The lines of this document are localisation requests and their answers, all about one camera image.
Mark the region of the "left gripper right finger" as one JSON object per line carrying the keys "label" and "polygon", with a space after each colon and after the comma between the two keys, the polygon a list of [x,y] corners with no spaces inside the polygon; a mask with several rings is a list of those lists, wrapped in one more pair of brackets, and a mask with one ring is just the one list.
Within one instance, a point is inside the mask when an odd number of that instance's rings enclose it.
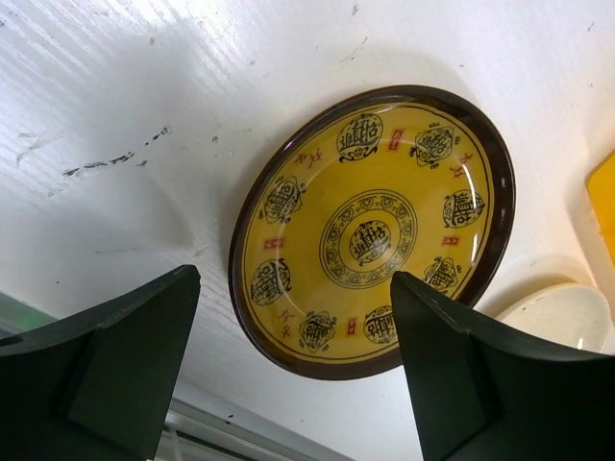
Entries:
{"label": "left gripper right finger", "polygon": [[390,285],[427,460],[610,460],[614,359],[506,326],[411,274]]}

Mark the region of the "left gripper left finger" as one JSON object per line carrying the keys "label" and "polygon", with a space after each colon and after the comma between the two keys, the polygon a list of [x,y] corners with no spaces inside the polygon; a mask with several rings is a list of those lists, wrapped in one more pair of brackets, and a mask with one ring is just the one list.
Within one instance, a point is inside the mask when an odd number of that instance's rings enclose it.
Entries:
{"label": "left gripper left finger", "polygon": [[4,460],[155,457],[200,294],[182,265],[1,341]]}

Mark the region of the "cream plate black brushstroke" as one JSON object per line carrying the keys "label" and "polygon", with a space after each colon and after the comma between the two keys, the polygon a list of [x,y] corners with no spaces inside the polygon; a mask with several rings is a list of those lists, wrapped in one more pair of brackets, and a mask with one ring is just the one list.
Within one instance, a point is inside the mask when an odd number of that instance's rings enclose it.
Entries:
{"label": "cream plate black brushstroke", "polygon": [[600,290],[589,285],[566,282],[541,289],[507,307],[496,319],[576,350],[614,353],[609,302]]}

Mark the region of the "yellow patterned plate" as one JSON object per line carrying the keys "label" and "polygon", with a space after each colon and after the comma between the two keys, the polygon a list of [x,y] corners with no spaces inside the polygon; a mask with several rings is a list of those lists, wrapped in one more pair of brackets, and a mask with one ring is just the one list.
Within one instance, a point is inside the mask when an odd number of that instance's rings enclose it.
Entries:
{"label": "yellow patterned plate", "polygon": [[298,376],[394,369],[393,276],[475,306],[504,257],[515,199],[504,139],[468,100],[424,85],[348,98],[292,135],[251,187],[229,254],[236,318]]}

